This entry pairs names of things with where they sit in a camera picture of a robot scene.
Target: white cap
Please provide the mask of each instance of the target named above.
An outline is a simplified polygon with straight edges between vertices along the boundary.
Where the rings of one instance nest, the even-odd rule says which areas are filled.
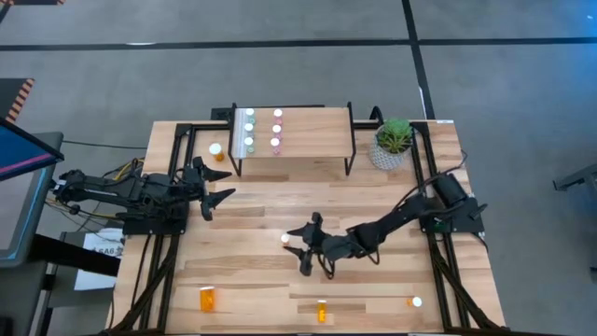
[[[421,307],[423,305],[423,300],[419,297],[412,298],[412,305],[415,307]]]
[[[218,143],[211,144],[209,146],[209,153],[212,155],[217,155],[222,152],[222,146]]]

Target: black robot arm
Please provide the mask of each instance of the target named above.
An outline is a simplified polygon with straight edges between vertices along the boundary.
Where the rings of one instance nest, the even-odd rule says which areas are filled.
[[[315,255],[331,279],[338,259],[369,257],[374,263],[379,263],[379,245],[385,242],[388,234],[413,219],[441,223],[447,227],[454,225],[455,221],[464,227],[473,227],[480,222],[479,214],[486,205],[478,206],[477,200],[465,193],[454,175],[438,175],[430,184],[437,194],[436,198],[427,198],[421,192],[415,193],[397,204],[389,214],[374,222],[351,227],[346,235],[325,233],[322,230],[323,218],[319,213],[313,213],[312,222],[288,232],[289,235],[302,237],[308,249],[303,251],[290,246],[285,249],[300,259],[303,275],[311,275],[311,258]],[[374,259],[372,254],[376,254],[377,258]]]
[[[126,212],[116,214],[124,222],[124,234],[177,234],[186,229],[189,202],[200,201],[201,215],[212,220],[212,209],[235,191],[209,192],[206,182],[226,178],[231,173],[210,169],[201,157],[179,171],[182,177],[174,183],[164,174],[139,177],[131,173],[113,181],[72,170],[60,175],[52,192],[74,214],[80,211],[80,206],[70,202],[94,200],[125,207]]]

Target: wooden table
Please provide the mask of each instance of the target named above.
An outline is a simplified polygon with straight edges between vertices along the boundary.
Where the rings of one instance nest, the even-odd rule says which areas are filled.
[[[167,172],[175,125],[170,121],[154,124],[145,173]],[[457,165],[462,157],[454,124],[429,121],[429,129],[438,170]],[[343,259],[337,262],[336,277],[331,281],[318,265],[311,277],[302,276],[298,259],[281,247],[281,234],[303,226],[313,211],[323,215],[326,231],[340,234],[385,215],[415,185],[410,158],[389,173],[370,163],[368,147],[373,134],[355,132],[357,153],[350,176],[344,174],[338,160],[276,158],[247,161],[243,177],[211,184],[214,190],[237,191],[220,204],[211,222],[201,218],[198,203],[191,205],[192,216],[181,236],[176,260],[166,332],[442,330],[427,241],[416,221],[387,237],[381,245],[380,265],[367,259]],[[198,132],[194,156],[202,155],[213,169],[231,171],[229,160],[216,162],[208,152],[211,143],[225,147],[228,141],[227,131]],[[423,146],[421,156],[427,173]],[[454,173],[470,191],[466,170]],[[145,239],[134,236],[125,245],[115,289],[115,321],[130,308]],[[298,237],[292,239],[291,245],[302,246]],[[453,240],[463,285],[487,316],[503,325],[485,248],[471,234],[454,234]],[[140,289],[146,284],[150,254],[151,248]],[[199,310],[199,288],[204,286],[216,287],[215,313]],[[449,285],[447,292],[452,323],[458,326]],[[159,302],[160,296],[159,289],[154,302]],[[407,306],[406,299],[412,296],[423,299],[421,308]],[[317,300],[327,300],[325,324],[317,322]],[[154,303],[150,327],[156,325],[158,310]]]
[[[251,110],[253,116],[245,114]],[[283,107],[282,142],[280,152],[273,153],[271,139],[274,137],[272,126],[275,122],[273,112],[276,108],[236,108],[230,156],[239,160],[237,175],[241,172],[245,159],[272,158],[351,158],[353,152],[353,113],[349,107]],[[253,118],[254,129],[248,132],[244,125]],[[246,137],[254,139],[255,152],[247,153]]]

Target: monitor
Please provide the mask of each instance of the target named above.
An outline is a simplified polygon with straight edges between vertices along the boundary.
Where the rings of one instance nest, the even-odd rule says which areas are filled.
[[[0,119],[0,181],[64,160],[58,150]]]

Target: gray carpet floor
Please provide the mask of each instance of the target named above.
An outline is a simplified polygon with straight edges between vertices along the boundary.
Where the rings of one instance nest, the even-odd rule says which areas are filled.
[[[597,36],[589,0],[411,0],[420,39]],[[400,1],[68,0],[14,6],[0,46],[408,38]],[[422,46],[438,119],[469,154],[497,290],[513,329],[594,335],[597,211],[551,181],[597,162],[597,44]],[[410,46],[0,51],[0,77],[33,77],[19,125],[75,141],[145,146],[152,122],[239,105],[345,105],[356,118],[423,118]],[[64,144],[98,175],[142,150]],[[47,210],[39,231],[74,224]],[[50,335],[97,332],[105,305],[57,311]]]

